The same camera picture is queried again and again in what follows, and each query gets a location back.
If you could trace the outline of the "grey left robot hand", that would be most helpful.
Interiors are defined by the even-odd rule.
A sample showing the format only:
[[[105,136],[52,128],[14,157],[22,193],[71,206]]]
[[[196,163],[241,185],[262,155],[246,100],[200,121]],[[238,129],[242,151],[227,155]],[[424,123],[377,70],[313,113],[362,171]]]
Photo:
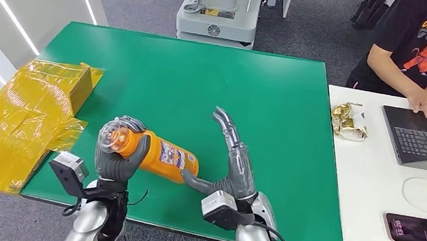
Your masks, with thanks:
[[[126,114],[108,121],[98,133],[95,148],[95,167],[99,177],[117,183],[127,183],[144,162],[151,146],[151,137],[146,135],[147,127]],[[121,155],[112,147],[118,142],[127,143],[127,135],[139,136],[131,154]]]

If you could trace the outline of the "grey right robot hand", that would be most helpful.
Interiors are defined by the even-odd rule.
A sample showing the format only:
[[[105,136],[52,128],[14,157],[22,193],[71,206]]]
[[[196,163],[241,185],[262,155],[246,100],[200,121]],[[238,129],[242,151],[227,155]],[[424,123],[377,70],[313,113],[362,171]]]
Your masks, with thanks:
[[[205,195],[222,190],[239,201],[251,199],[257,195],[257,190],[247,146],[241,141],[234,121],[225,110],[216,107],[213,119],[221,128],[228,150],[229,171],[227,176],[213,183],[197,178],[187,169],[183,169],[181,170],[183,181],[192,189]]]

